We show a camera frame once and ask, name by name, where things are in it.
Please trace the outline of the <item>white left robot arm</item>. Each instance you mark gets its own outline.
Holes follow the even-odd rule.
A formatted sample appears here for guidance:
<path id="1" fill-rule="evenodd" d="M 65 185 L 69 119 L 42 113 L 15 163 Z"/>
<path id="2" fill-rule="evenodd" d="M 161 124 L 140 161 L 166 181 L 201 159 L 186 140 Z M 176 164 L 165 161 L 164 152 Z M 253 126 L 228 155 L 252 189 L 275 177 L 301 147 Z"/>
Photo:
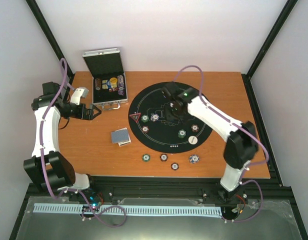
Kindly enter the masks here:
<path id="1" fill-rule="evenodd" d="M 23 168 L 40 192 L 80 191 L 86 201 L 97 198 L 98 188 L 89 174 L 77 173 L 72 164 L 61 154 L 59 147 L 59 122 L 61 118 L 91 121 L 102 111 L 95 105 L 87 107 L 81 102 L 88 94 L 85 87 L 76 88 L 68 102 L 63 101 L 61 85 L 47 82 L 43 94 L 31 104 L 36 119 L 35 145 L 31 158 Z"/>

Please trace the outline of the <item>green poker chip stack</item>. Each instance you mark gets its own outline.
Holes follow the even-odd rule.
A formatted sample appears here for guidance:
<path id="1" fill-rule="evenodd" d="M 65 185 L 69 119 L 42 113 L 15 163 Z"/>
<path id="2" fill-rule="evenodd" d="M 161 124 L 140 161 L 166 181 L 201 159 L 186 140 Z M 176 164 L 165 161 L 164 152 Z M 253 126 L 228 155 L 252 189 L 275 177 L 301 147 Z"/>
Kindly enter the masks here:
<path id="1" fill-rule="evenodd" d="M 151 160 L 151 156 L 149 154 L 142 155 L 142 161 L 149 162 Z"/>

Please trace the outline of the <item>blue poker chip stack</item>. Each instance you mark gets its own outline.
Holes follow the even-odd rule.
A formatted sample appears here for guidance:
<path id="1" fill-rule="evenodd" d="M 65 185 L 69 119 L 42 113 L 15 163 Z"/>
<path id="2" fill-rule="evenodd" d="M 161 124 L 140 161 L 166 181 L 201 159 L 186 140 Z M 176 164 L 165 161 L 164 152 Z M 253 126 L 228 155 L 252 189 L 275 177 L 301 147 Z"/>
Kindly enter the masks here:
<path id="1" fill-rule="evenodd" d="M 197 154 L 193 154 L 189 157 L 189 162 L 191 164 L 198 163 L 200 161 L 200 157 Z"/>

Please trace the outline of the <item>white dealer button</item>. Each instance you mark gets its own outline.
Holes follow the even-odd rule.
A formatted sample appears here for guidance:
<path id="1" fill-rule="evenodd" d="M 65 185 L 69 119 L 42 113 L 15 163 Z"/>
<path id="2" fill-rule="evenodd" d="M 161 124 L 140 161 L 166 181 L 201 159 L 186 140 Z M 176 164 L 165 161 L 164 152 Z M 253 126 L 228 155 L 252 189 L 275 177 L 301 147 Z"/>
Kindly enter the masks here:
<path id="1" fill-rule="evenodd" d="M 196 145 L 198 143 L 198 138 L 192 135 L 188 138 L 188 143 L 191 145 Z"/>

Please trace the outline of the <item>red triangular all-in marker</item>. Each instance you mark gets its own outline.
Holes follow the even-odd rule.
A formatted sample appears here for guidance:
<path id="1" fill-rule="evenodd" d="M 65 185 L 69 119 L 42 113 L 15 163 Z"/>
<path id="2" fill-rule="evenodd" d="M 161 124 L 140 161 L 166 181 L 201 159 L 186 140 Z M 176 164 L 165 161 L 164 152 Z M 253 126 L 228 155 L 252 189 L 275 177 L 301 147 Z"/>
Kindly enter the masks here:
<path id="1" fill-rule="evenodd" d="M 129 117 L 134 120 L 136 123 L 139 122 L 140 118 L 141 118 L 141 113 L 140 112 L 137 112 L 137 113 L 133 113 L 133 114 L 130 114 Z"/>

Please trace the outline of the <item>brown chip mat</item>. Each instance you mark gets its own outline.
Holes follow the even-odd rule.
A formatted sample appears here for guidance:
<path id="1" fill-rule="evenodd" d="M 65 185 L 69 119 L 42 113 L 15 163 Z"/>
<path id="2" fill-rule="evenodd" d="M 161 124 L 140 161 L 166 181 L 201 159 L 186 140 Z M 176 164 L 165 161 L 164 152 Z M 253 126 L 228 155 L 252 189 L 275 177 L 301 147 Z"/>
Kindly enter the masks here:
<path id="1" fill-rule="evenodd" d="M 192 130 L 193 132 L 198 132 L 198 131 L 199 131 L 198 125 L 193 124 L 193 125 L 191 126 L 191 130 Z"/>

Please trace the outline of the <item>single brown chip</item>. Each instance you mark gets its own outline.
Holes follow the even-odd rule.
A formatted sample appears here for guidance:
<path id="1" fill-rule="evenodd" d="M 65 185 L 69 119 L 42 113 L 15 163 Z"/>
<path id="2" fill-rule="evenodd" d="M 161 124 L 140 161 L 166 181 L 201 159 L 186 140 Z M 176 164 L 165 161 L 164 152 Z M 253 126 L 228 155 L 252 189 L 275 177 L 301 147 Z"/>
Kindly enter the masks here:
<path id="1" fill-rule="evenodd" d="M 149 131 L 149 127 L 148 126 L 143 126 L 142 131 L 147 133 Z"/>
<path id="2" fill-rule="evenodd" d="M 176 171 L 176 170 L 179 169 L 179 165 L 176 162 L 174 162 L 174 163 L 171 164 L 171 169 Z"/>

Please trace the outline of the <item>blue-backed card deck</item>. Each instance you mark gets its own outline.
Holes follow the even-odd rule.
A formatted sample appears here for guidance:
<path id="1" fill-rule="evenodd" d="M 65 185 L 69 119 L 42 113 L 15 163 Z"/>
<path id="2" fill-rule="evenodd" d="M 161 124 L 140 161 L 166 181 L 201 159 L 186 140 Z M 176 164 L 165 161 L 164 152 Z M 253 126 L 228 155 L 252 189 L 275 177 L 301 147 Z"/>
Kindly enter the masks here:
<path id="1" fill-rule="evenodd" d="M 129 141 L 130 136 L 126 127 L 111 132 L 111 142 L 113 144 L 126 143 Z"/>

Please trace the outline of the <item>green chips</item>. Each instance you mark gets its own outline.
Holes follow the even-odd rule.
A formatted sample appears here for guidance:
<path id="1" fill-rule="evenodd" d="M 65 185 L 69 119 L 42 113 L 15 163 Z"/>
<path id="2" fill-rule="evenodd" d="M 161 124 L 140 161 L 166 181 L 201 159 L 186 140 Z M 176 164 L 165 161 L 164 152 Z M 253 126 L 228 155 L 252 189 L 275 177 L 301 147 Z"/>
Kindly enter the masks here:
<path id="1" fill-rule="evenodd" d="M 178 131 L 178 137 L 184 138 L 186 136 L 187 132 L 184 129 L 181 129 Z"/>
<path id="2" fill-rule="evenodd" d="M 143 116 L 141 117 L 141 121 L 142 121 L 143 123 L 148 122 L 148 121 L 149 121 L 149 116 L 148 116 L 148 115 L 143 115 Z"/>

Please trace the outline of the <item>blue chips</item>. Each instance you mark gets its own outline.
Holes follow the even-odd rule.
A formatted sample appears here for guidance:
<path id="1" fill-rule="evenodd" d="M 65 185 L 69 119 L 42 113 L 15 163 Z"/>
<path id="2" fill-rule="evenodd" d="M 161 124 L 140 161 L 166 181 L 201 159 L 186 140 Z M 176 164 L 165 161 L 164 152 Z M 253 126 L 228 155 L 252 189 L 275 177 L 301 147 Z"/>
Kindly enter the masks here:
<path id="1" fill-rule="evenodd" d="M 158 114 L 153 114 L 151 117 L 150 117 L 150 120 L 152 121 L 152 122 L 156 122 L 156 121 L 158 121 L 159 120 L 159 115 Z"/>

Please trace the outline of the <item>brown poker chip stack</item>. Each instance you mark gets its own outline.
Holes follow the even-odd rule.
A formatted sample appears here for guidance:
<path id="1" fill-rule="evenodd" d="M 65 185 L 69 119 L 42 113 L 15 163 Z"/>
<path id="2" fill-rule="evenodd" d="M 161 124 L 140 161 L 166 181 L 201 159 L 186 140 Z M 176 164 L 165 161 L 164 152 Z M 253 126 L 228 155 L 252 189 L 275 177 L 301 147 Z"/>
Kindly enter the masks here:
<path id="1" fill-rule="evenodd" d="M 168 156 L 164 153 L 162 153 L 159 158 L 162 162 L 166 162 L 168 160 Z"/>

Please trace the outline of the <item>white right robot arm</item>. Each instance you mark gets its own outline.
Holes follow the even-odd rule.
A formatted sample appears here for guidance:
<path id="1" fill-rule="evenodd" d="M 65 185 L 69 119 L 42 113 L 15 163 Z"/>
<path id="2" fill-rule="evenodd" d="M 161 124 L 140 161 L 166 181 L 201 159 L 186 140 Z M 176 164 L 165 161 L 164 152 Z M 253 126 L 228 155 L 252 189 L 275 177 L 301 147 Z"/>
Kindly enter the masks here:
<path id="1" fill-rule="evenodd" d="M 211 104 L 202 92 L 192 87 L 181 90 L 175 82 L 168 82 L 162 88 L 163 96 L 168 100 L 168 112 L 175 118 L 189 114 L 209 126 L 225 142 L 223 158 L 226 167 L 219 195 L 224 199 L 225 192 L 231 193 L 242 182 L 243 173 L 259 150 L 256 128 L 250 121 L 245 123 L 225 114 Z"/>

